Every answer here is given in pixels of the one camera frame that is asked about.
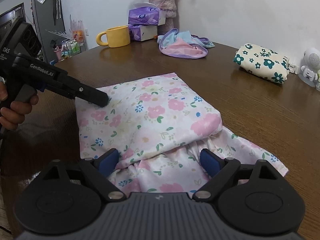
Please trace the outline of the person's left hand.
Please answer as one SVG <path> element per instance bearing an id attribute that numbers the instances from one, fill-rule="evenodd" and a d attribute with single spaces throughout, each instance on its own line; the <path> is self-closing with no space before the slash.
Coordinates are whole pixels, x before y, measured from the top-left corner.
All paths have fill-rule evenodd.
<path id="1" fill-rule="evenodd" d="M 13 101 L 10 107 L 1 107 L 1 125 L 5 129 L 14 131 L 19 124 L 25 121 L 25 116 L 30 114 L 33 106 L 39 101 L 39 97 L 35 94 L 28 102 Z"/>

